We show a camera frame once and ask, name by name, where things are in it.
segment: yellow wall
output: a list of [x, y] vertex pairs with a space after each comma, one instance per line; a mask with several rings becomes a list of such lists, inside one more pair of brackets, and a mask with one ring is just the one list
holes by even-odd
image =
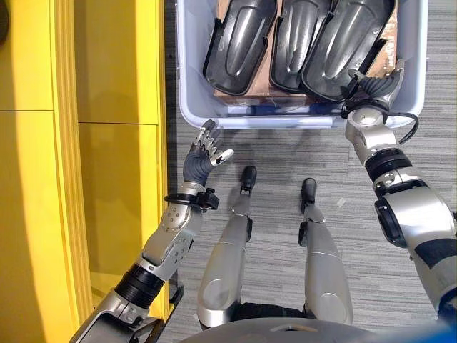
[[[157, 228], [166, 186], [163, 5], [75, 2], [81, 167], [94, 304]], [[169, 315], [168, 288], [151, 315]]]
[[[0, 341], [67, 342], [163, 210], [163, 2], [6, 4]], [[165, 288], [153, 314], [169, 310]]]

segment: robot leg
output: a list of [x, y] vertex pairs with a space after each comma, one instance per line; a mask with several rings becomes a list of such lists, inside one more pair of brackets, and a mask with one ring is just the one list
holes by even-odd
[[256, 174], [254, 166], [244, 169], [233, 214], [206, 265], [197, 297], [197, 315], [203, 328], [230, 322], [241, 303], [246, 242], [252, 229], [250, 196]]
[[320, 320], [351, 324], [353, 310], [343, 262], [322, 212], [314, 204], [316, 188], [314, 179], [306, 179], [301, 190], [305, 220], [298, 243], [308, 247], [304, 310]]

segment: striped carpet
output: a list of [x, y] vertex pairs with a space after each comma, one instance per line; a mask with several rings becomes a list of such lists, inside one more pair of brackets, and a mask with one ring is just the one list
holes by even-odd
[[[430, 1], [428, 71], [421, 128], [404, 151], [436, 190], [455, 208], [456, 186], [456, 19], [454, 1]], [[169, 189], [181, 171], [195, 129], [182, 118], [176, 88], [175, 7], [166, 1], [166, 90]], [[211, 176], [208, 186], [221, 199], [204, 225], [179, 275], [186, 293], [160, 338], [178, 342], [200, 331], [196, 290], [209, 254], [229, 217], [244, 166], [258, 169], [252, 196], [253, 234], [247, 246], [242, 297], [300, 309], [304, 301], [305, 250], [297, 245], [301, 222], [299, 189], [306, 177], [318, 181], [317, 202], [343, 257], [357, 327], [384, 331], [431, 322], [436, 314], [405, 250], [383, 237], [376, 200], [365, 170], [342, 129], [230, 130], [225, 146], [236, 155]], [[343, 199], [343, 206], [337, 202]]]

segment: black cable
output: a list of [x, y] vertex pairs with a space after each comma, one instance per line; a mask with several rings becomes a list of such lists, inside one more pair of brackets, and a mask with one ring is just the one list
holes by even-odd
[[419, 128], [419, 118], [417, 116], [415, 116], [414, 114], [411, 114], [411, 113], [390, 113], [390, 112], [387, 112], [387, 113], [384, 113], [387, 117], [389, 116], [402, 116], [402, 117], [406, 117], [406, 118], [411, 118], [414, 120], [414, 126], [411, 130], [409, 130], [409, 132], [407, 134], [405, 134], [405, 136], [403, 136], [402, 139], [400, 139], [398, 141], [399, 144], [405, 144], [407, 141], [409, 141], [411, 138], [413, 138], [413, 136], [416, 134], [418, 128]]
[[405, 118], [413, 119], [414, 120], [413, 128], [407, 134], [405, 134], [405, 136], [403, 136], [402, 139], [400, 139], [398, 141], [399, 144], [403, 145], [407, 141], [409, 141], [411, 138], [413, 138], [413, 136], [416, 134], [416, 132], [417, 132], [417, 130], [419, 128], [419, 118], [416, 115], [411, 114], [411, 113], [389, 112], [387, 109], [383, 108], [379, 104], [362, 103], [362, 104], [358, 104], [356, 106], [353, 106], [350, 109], [347, 109], [346, 111], [347, 112], [352, 112], [352, 111], [355, 111], [357, 109], [362, 109], [362, 108], [372, 108], [372, 109], [375, 109], [377, 111], [380, 111], [383, 114], [383, 117], [384, 117], [384, 124], [386, 123], [387, 118], [389, 118], [390, 116], [402, 116], [402, 117], [405, 117]]

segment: plastic storage bin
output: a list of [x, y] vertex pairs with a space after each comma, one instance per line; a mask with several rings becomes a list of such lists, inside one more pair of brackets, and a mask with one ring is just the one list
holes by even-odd
[[[327, 129], [344, 125], [338, 104], [319, 104], [275, 113], [269, 106], [227, 105], [218, 100], [203, 77], [206, 51], [214, 27], [218, 0], [178, 0], [179, 105], [190, 125], [217, 119], [225, 129]], [[425, 94], [428, 0], [398, 0], [397, 57], [405, 59], [405, 79], [392, 111], [419, 115]], [[411, 120], [391, 117], [388, 125]]]

